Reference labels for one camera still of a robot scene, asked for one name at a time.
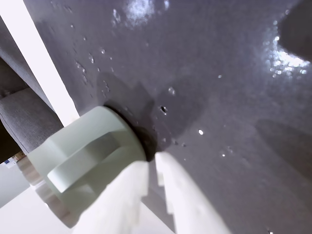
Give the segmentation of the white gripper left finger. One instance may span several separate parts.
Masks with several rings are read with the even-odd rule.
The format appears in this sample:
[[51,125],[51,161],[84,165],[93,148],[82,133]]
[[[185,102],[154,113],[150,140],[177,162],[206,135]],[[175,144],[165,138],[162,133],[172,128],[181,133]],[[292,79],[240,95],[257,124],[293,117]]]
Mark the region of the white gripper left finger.
[[107,185],[80,216],[74,234],[129,234],[139,220],[141,198],[148,193],[149,165],[135,161]]

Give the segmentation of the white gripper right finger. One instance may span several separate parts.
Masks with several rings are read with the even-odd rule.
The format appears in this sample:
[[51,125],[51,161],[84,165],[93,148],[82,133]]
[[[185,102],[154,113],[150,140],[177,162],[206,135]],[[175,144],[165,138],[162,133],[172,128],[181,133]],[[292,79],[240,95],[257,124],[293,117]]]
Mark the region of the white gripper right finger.
[[168,152],[155,154],[158,185],[177,234],[230,234],[231,231],[183,166]]

